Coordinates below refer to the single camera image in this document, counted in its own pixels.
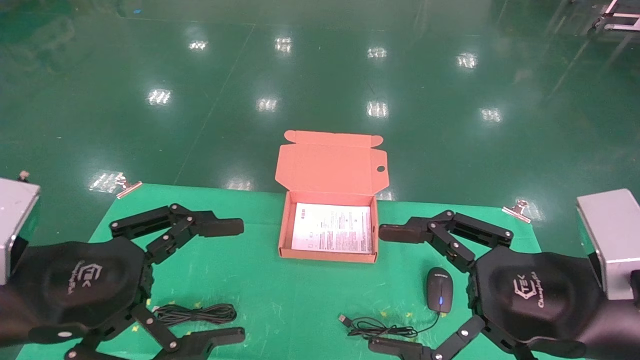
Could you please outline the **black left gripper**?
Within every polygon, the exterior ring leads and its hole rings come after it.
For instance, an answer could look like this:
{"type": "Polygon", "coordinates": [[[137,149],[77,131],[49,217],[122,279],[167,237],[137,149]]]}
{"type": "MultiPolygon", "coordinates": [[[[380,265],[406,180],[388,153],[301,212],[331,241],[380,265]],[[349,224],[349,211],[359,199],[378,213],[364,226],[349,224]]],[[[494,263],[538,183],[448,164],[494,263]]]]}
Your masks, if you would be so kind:
{"type": "Polygon", "coordinates": [[[112,339],[133,319],[162,347],[154,360],[206,360],[215,347],[244,342],[239,326],[177,338],[141,305],[153,282],[146,253],[124,238],[29,246],[1,287],[1,345],[83,338],[66,360],[121,360],[98,352],[100,337],[112,339]]]}

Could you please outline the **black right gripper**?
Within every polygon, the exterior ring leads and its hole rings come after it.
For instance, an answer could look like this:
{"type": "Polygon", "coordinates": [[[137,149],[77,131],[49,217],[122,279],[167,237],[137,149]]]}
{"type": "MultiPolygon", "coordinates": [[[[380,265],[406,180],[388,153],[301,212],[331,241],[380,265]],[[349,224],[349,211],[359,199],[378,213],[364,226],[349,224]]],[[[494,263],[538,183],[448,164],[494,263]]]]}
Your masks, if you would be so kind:
{"type": "Polygon", "coordinates": [[[582,257],[501,246],[470,269],[471,312],[503,351],[587,351],[604,340],[617,305],[582,257]]]}

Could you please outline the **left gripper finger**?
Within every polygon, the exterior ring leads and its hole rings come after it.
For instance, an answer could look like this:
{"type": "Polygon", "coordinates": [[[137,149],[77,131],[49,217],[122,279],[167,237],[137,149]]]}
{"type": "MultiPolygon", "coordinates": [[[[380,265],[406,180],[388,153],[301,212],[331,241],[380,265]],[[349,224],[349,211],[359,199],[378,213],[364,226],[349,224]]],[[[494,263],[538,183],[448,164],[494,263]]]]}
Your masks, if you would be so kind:
{"type": "Polygon", "coordinates": [[[189,210],[178,203],[117,219],[109,227],[112,237],[128,240],[163,231],[146,246],[146,261],[156,265],[196,236],[228,237],[244,232],[241,218],[218,218],[212,210],[189,210]]]}

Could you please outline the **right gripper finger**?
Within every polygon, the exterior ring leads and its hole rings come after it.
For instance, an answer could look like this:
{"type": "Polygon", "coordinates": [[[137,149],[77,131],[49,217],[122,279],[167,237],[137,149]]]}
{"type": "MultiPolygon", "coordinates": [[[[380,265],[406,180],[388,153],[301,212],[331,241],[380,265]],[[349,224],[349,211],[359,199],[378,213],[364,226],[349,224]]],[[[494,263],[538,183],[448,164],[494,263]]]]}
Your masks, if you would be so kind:
{"type": "Polygon", "coordinates": [[[383,337],[370,338],[368,348],[401,360],[452,360],[480,334],[517,360],[535,360],[528,342],[538,335],[537,316],[509,316],[505,321],[493,321],[474,315],[436,349],[383,337]]]}
{"type": "Polygon", "coordinates": [[[385,242],[430,244],[458,271],[469,273],[476,256],[458,237],[490,249],[509,248],[514,233],[453,210],[444,210],[431,218],[412,216],[405,224],[382,224],[378,236],[385,242]]]}

